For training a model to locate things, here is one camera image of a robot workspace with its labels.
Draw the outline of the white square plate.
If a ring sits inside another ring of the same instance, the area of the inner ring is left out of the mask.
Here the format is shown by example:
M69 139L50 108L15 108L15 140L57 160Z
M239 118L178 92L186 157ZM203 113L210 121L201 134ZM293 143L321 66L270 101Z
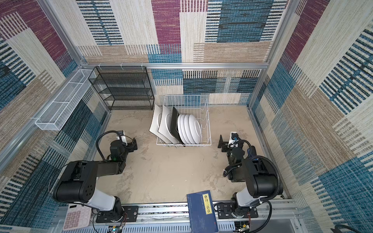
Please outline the white square plate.
M161 140L161 142L166 143L166 141L164 140L165 137L161 133L158 132L159 126L160 126L161 115L162 115L162 109L158 105L155 105L154 112L153 112L153 119L152 119L152 123L151 123L149 131L155 136L157 136Z
M171 134L172 112L166 107L162 106L162 115L158 132L163 136L167 144L179 144L179 141Z

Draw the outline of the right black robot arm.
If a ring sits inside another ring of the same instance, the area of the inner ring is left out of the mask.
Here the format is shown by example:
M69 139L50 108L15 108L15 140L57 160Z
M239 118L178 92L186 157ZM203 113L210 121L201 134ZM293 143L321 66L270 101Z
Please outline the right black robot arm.
M219 139L218 148L226 153L228 166L223 177L246 187L235 192L230 203L217 203L214 208L219 219L258 217L256 208L283 192L280 172L267 157L257 155L256 149L235 132L228 141Z

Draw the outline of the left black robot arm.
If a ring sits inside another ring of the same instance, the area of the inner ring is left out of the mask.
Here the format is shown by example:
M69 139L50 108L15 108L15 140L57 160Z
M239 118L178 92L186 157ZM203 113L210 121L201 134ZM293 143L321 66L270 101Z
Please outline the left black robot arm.
M62 175L56 184L49 184L51 197L60 203L82 205L97 211L96 223L136 222L138 206L123 206L117 196L104 193L96 187L97 179L104 176L120 175L126 167L129 153L137 150L137 141L126 136L123 131L114 131L116 139L110 144L110 154L105 157L99 142L110 131L96 139L95 146L100 161L73 161L61 168Z

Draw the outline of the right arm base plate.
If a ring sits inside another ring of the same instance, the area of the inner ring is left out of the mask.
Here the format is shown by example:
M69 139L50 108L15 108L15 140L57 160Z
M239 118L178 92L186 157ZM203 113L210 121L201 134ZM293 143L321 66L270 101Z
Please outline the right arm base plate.
M258 218L256 209L240 206L236 207L231 203L215 203L214 210L218 214L219 219Z

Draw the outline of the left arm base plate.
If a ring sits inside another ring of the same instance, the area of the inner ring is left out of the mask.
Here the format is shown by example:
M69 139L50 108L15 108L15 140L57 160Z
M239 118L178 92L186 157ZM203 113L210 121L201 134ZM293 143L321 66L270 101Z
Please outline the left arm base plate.
M138 218L139 206L122 206L118 213L114 211L100 212L95 219L95 223L125 223L136 222Z

